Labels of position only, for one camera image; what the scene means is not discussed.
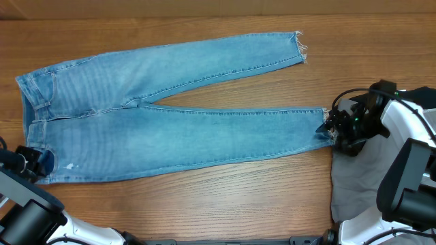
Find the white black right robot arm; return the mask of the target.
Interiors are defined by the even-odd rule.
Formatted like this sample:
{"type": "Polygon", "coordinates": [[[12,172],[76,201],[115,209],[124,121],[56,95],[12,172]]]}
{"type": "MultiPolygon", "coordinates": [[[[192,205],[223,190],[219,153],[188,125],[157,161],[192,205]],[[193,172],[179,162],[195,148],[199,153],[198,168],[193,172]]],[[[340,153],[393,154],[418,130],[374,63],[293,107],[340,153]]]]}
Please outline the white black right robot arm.
{"type": "Polygon", "coordinates": [[[334,226],[314,244],[435,243],[435,90],[381,80],[342,92],[331,134],[334,226]]]}

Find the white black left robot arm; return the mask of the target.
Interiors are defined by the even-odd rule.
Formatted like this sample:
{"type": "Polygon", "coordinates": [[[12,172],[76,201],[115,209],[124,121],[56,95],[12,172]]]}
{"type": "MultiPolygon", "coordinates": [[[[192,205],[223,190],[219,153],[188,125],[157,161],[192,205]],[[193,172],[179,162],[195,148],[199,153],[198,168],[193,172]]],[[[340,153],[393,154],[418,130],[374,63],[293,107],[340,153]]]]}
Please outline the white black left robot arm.
{"type": "Polygon", "coordinates": [[[1,218],[2,244],[141,245],[132,234],[101,228],[70,216],[50,193],[35,186],[47,176],[46,154],[26,146],[15,151],[1,140],[1,205],[13,207],[1,218]]]}

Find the light blue denim jeans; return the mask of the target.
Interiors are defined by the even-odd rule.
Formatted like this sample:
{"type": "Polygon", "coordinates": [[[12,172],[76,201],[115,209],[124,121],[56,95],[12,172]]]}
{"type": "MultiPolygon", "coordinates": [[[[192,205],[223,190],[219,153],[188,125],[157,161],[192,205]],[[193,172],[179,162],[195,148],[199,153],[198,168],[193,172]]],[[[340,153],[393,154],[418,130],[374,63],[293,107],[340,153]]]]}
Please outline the light blue denim jeans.
{"type": "Polygon", "coordinates": [[[303,63],[296,32],[108,52],[18,76],[25,143],[43,183],[113,182],[316,150],[323,108],[159,105],[201,86],[303,63]]]}

